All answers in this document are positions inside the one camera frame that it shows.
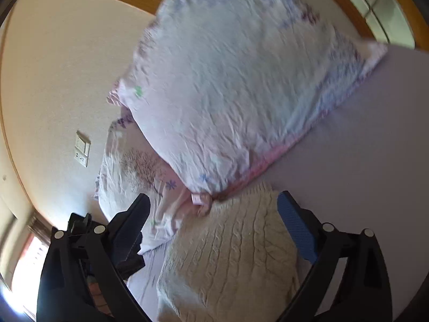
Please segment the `person's left hand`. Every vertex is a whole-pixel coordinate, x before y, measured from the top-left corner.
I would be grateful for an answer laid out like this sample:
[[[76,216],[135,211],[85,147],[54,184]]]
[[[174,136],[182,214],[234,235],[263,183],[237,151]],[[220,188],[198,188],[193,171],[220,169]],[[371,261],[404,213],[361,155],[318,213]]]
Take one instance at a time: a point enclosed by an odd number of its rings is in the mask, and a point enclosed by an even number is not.
[[[111,315],[111,311],[107,302],[105,301],[104,296],[102,295],[102,291],[100,290],[100,286],[96,281],[95,277],[88,276],[87,277],[87,285],[90,290],[90,294],[92,295],[92,299],[94,300],[95,307],[106,315]]]

